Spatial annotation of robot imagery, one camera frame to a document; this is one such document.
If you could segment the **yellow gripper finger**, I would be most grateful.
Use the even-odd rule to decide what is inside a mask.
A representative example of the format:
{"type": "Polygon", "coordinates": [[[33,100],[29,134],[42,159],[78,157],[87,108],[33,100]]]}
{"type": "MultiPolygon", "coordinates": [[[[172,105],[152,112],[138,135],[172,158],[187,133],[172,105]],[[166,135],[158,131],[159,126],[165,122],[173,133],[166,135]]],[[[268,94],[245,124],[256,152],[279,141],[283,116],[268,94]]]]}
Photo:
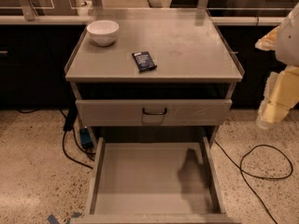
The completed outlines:
{"type": "Polygon", "coordinates": [[[277,26],[274,29],[272,29],[268,34],[260,38],[255,43],[255,48],[264,51],[274,50],[277,44],[278,29],[279,27],[277,26]]]}
{"type": "Polygon", "coordinates": [[[271,72],[266,80],[256,124],[269,130],[283,121],[299,103],[299,67],[287,66],[280,73],[271,72]]]}

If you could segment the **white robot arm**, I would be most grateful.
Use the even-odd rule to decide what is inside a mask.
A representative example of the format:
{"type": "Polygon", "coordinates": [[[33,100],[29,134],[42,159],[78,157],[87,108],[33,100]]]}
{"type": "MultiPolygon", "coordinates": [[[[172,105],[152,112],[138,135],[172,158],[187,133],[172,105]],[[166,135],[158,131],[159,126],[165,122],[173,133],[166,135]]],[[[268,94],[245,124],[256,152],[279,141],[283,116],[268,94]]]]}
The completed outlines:
{"type": "Polygon", "coordinates": [[[276,59],[286,65],[280,73],[271,72],[266,80],[256,123],[267,130],[283,121],[299,103],[299,4],[255,47],[273,50],[276,59]]]}

